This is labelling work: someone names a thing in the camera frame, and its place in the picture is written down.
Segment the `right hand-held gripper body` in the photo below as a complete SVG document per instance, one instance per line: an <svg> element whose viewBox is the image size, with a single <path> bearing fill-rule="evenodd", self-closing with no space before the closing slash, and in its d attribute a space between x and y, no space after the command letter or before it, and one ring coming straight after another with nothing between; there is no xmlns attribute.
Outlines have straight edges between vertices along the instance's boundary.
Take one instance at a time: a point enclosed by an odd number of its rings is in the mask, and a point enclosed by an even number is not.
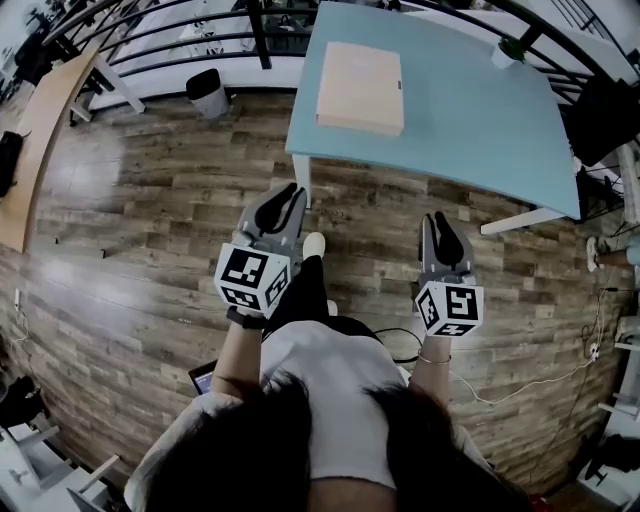
<svg viewBox="0 0 640 512"><path fill-rule="evenodd" d="M413 301L427 336L466 336L483 323L484 288L471 268L421 272Z"/></svg>

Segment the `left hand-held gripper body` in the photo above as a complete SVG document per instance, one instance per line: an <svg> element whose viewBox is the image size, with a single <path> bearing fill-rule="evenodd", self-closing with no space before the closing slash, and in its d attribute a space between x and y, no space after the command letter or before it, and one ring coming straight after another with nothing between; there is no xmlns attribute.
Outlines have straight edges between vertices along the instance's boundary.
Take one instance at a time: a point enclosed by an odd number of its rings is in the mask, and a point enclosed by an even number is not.
<svg viewBox="0 0 640 512"><path fill-rule="evenodd" d="M214 284L222 300L270 317L292 281L299 228L266 233L242 227L224 243Z"/></svg>

